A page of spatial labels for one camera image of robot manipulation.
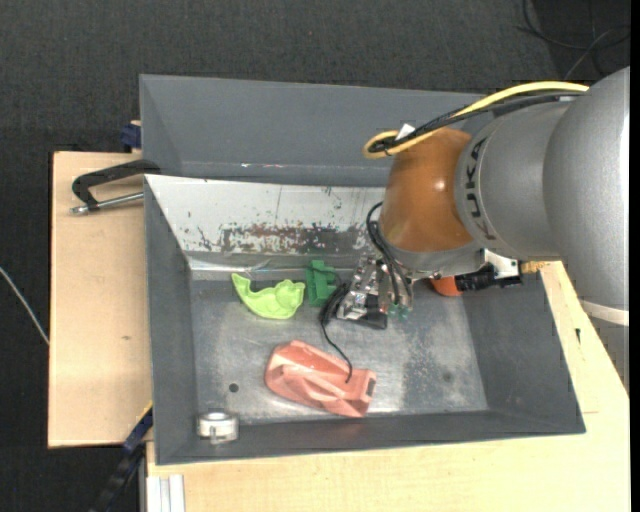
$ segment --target cardboard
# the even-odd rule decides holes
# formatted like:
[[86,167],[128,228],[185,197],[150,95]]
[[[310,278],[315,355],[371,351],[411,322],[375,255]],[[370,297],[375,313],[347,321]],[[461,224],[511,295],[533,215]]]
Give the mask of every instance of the cardboard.
[[[51,212],[50,447],[121,443],[151,400],[142,201],[85,216],[76,176],[135,154],[58,152]],[[95,188],[141,190],[141,177]]]

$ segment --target rust stain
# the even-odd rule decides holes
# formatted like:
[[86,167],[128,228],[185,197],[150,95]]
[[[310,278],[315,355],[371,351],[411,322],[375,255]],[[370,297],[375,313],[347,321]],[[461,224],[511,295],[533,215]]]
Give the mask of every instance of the rust stain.
[[331,223],[304,226],[274,226],[255,223],[222,228],[215,245],[223,252],[288,253],[288,254],[341,254],[362,246],[365,239],[363,224],[338,230]]

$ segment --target black wire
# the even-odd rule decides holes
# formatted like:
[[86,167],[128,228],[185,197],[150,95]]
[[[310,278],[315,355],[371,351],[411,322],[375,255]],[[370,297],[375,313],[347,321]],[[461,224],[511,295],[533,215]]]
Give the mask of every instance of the black wire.
[[[594,9],[593,9],[593,0],[589,0],[588,1],[588,10],[589,10],[589,23],[591,25],[591,42],[588,45],[577,45],[577,44],[571,44],[571,43],[567,43],[565,41],[560,41],[558,39],[553,39],[551,37],[549,37],[548,35],[546,35],[545,33],[541,32],[540,30],[538,30],[534,25],[533,22],[531,21],[531,17],[529,16],[529,10],[527,8],[527,4],[528,4],[528,0],[522,0],[522,14],[525,20],[525,23],[527,24],[527,27],[518,27],[520,30],[523,30],[529,34],[532,34],[540,39],[542,39],[543,41],[546,41],[547,43],[556,45],[556,46],[560,46],[561,48],[567,48],[569,50],[579,50],[579,51],[583,51],[585,52],[577,61],[576,63],[573,64],[573,66],[571,66],[571,69],[565,73],[565,77],[570,76],[575,69],[584,61],[584,59],[586,59],[589,55],[591,55],[591,60],[593,62],[593,66],[596,69],[596,72],[598,74],[600,74],[600,76],[605,76],[608,73],[606,71],[604,71],[602,69],[602,67],[600,66],[600,63],[598,61],[598,52],[600,50],[605,50],[607,48],[611,48],[613,46],[616,46],[622,42],[624,42],[625,40],[627,40],[629,37],[631,37],[631,25],[625,24],[625,25],[619,25],[616,27],[612,27],[608,30],[605,30],[604,32],[602,32],[599,36],[596,36],[596,25],[595,25],[595,16],[594,16]],[[598,46],[598,43],[604,39],[604,37],[606,35],[608,35],[609,33],[611,33],[614,30],[620,30],[622,28],[628,28],[629,29],[629,33],[626,34],[625,36],[621,37],[620,39],[616,39],[611,41],[610,43],[607,44],[603,44]]]
[[426,133],[438,130],[440,128],[444,128],[445,126],[449,126],[455,123],[458,123],[460,121],[464,121],[466,119],[469,119],[471,117],[475,117],[478,116],[480,114],[484,114],[484,113],[488,113],[488,112],[497,112],[499,113],[500,111],[510,111],[513,109],[517,109],[517,108],[525,108],[525,107],[530,107],[533,105],[538,105],[540,103],[549,103],[552,101],[557,101],[559,98],[561,97],[566,97],[566,96],[576,96],[582,93],[577,93],[577,92],[573,92],[573,91],[566,91],[566,92],[554,92],[554,93],[550,93],[550,94],[537,94],[535,96],[525,96],[525,97],[521,97],[512,101],[505,101],[505,102],[500,102],[500,103],[494,103],[492,105],[487,105],[486,107],[482,108],[482,109],[478,109],[478,110],[474,110],[472,112],[467,112],[465,114],[458,114],[458,112],[464,110],[465,108],[468,107],[462,107],[456,110],[452,110],[450,112],[447,112],[445,114],[442,114],[441,116],[436,117],[435,119],[429,121],[426,124],[423,124],[421,126],[419,126],[418,128],[416,128],[414,131],[412,131],[411,133],[405,135],[404,137],[401,137],[399,139],[396,139],[395,136],[391,135],[389,137],[386,137],[384,139],[380,139],[377,140],[375,142],[373,142],[368,148],[367,151],[369,153],[380,153],[380,152],[385,152],[385,151],[389,151],[390,149],[393,149],[396,146],[399,146],[401,144],[404,144],[405,142],[408,142],[410,140],[413,140],[417,137],[420,137]]
[[531,21],[531,17],[529,16],[529,9],[527,8],[528,3],[529,3],[528,0],[522,0],[522,15],[524,17],[525,23],[527,24],[527,27],[526,28],[518,27],[520,30],[523,30],[524,32],[532,34],[542,39],[543,41],[546,41],[547,43],[555,44],[556,46],[560,46],[562,48],[569,48],[570,50],[586,50],[587,49],[586,46],[579,46],[571,43],[565,43],[564,41],[560,41],[558,39],[552,39],[551,37],[547,36],[540,30],[538,30],[534,26],[533,22]]
[[604,31],[602,34],[600,34],[598,37],[596,37],[591,44],[585,49],[584,53],[580,56],[580,58],[573,64],[573,66],[571,66],[571,68],[569,68],[569,71],[567,71],[564,75],[563,80],[568,80],[569,77],[573,74],[573,72],[578,68],[578,66],[580,64],[582,64],[582,62],[584,61],[584,59],[586,59],[593,51],[596,50],[600,50],[602,48],[598,48],[598,43],[604,39],[605,37],[607,37],[609,34],[611,34],[613,31],[615,30],[621,30],[621,29],[628,29],[629,33],[624,36],[622,39],[620,39],[618,42],[622,42],[624,41],[627,37],[631,36],[631,26],[630,25],[619,25],[617,27],[612,27],[609,30]]
[[407,295],[409,297],[413,297],[413,291],[411,290],[411,286],[409,286],[409,281],[407,280],[407,277],[404,271],[402,270],[402,266],[391,255],[385,241],[380,236],[380,232],[378,230],[378,223],[376,221],[371,220],[371,216],[373,215],[373,212],[375,212],[378,208],[380,208],[380,206],[382,206],[382,201],[373,205],[373,207],[369,210],[369,213],[367,213],[367,220],[366,220],[367,231],[369,233],[369,238],[371,239],[371,242],[373,243],[373,245],[375,245],[376,248],[382,253],[382,259],[387,265],[387,269],[389,270],[389,274],[391,277],[391,286],[393,287],[393,293],[394,293],[393,303],[395,305],[398,305],[400,300],[400,290],[398,289],[396,274],[400,278],[400,281],[402,281],[404,289],[406,290]]
[[338,354],[344,359],[345,363],[349,367],[349,374],[347,375],[347,380],[345,383],[348,384],[351,380],[351,375],[353,374],[353,365],[351,364],[351,360],[347,357],[347,355],[342,351],[342,349],[336,345],[333,340],[327,334],[327,325],[333,318],[333,314],[335,313],[338,305],[342,301],[342,299],[347,295],[349,291],[349,285],[346,283],[341,284],[334,290],[334,292],[329,296],[327,302],[325,302],[322,310],[320,311],[320,327],[322,328],[322,332],[324,334],[324,338],[327,340],[327,343],[331,345]]

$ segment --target small white object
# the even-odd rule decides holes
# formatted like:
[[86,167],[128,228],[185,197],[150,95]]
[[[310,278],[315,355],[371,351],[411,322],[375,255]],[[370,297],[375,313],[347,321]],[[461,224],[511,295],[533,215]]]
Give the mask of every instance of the small white object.
[[210,411],[198,417],[198,435],[208,437],[211,444],[238,439],[238,417],[224,411]]
[[169,489],[171,512],[185,512],[184,477],[182,475],[169,475]]
[[147,477],[147,512],[162,512],[162,492],[160,477]]
[[147,477],[147,512],[185,512],[184,477]]
[[396,140],[401,139],[402,137],[406,137],[407,135],[415,131],[416,129],[413,126],[408,123],[404,123],[402,125],[402,128],[400,128],[398,135],[396,135]]
[[484,251],[484,260],[487,263],[491,263],[496,269],[496,277],[503,279],[505,277],[517,276],[520,273],[518,267],[518,260],[511,258],[505,258],[494,252]]

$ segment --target green plastic object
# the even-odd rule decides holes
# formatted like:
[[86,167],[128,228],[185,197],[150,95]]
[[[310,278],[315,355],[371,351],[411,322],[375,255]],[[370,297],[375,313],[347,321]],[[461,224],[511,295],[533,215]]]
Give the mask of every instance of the green plastic object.
[[238,274],[231,274],[231,279],[242,302],[253,313],[263,318],[286,320],[291,318],[302,304],[304,283],[294,283],[285,279],[272,288],[252,292],[250,279]]
[[309,304],[316,307],[323,306],[336,290],[336,285],[333,284],[336,279],[335,269],[326,266],[322,260],[312,260],[305,273]]

